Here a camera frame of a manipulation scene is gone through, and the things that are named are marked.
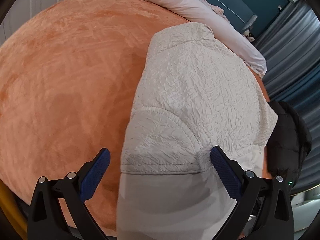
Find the blue gripper pad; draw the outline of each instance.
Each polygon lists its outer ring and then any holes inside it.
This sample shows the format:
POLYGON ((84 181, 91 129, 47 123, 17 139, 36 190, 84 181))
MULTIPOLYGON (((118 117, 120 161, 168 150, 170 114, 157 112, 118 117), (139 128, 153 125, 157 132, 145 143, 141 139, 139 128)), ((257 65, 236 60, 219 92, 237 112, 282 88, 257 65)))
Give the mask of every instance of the blue gripper pad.
POLYGON ((230 198, 233 198, 239 202, 242 196, 241 182, 233 172, 227 160, 221 155, 220 151, 216 147, 213 147, 210 152, 210 160, 230 198))
POLYGON ((81 182, 79 196, 83 203, 92 198, 109 164, 110 152, 108 149, 105 149, 81 182))

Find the yellow cable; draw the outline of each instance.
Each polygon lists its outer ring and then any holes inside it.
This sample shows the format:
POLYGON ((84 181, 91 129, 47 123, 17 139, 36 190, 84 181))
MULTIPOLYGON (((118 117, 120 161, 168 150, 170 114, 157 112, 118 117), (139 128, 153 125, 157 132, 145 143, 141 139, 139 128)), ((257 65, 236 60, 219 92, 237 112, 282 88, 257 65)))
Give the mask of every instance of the yellow cable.
POLYGON ((16 232, 27 240, 27 220, 21 214, 11 190, 0 180, 0 207, 16 232))

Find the white bedsheet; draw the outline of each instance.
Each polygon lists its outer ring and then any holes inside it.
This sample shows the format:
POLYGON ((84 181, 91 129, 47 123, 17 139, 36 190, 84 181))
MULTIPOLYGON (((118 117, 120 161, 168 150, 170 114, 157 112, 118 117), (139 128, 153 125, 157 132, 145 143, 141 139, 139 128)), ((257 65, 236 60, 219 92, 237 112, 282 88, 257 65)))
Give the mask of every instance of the white bedsheet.
POLYGON ((118 239, 211 240, 235 205, 211 148, 260 176, 276 121, 248 67, 207 25, 156 33, 122 150, 118 239))
POLYGON ((267 71, 262 54, 231 24, 199 0, 146 0, 160 5, 191 22, 207 24, 216 39, 231 49, 262 78, 267 71))

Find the black puffer jacket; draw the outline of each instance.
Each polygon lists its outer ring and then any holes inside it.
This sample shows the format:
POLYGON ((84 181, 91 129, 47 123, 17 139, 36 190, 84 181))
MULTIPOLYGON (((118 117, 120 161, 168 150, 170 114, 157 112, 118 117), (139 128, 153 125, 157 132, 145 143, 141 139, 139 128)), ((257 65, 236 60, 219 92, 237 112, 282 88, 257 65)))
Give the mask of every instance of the black puffer jacket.
POLYGON ((303 161, 311 151, 311 134, 298 113, 286 102, 269 102, 278 121, 267 143, 268 171, 286 177, 291 170, 292 185, 297 183, 303 161))

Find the bed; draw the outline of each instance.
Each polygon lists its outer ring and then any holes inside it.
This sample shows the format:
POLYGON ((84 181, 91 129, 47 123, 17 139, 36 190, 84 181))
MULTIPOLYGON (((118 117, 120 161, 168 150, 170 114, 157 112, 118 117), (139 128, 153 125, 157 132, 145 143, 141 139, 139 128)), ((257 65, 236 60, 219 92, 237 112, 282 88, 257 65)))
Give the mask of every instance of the bed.
POLYGON ((107 147, 110 167, 86 205, 116 236, 120 154, 149 43, 188 22, 143 0, 65 0, 24 24, 0 47, 0 179, 30 204, 40 176, 62 178, 107 147))

